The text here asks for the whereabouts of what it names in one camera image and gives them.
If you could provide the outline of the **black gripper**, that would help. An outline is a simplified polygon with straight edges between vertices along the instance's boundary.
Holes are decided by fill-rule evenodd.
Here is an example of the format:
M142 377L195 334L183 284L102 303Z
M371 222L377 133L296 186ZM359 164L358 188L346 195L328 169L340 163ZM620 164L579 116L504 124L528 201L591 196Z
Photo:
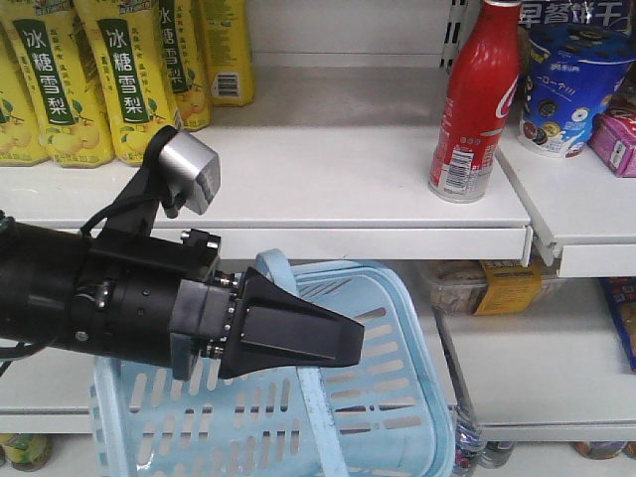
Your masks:
M200 356L222 357L221 379L281 367L360 363L365 328L305 301L250 267L219 271L218 236L178 242L104 229L74 293L74 348L160 366L187 381Z

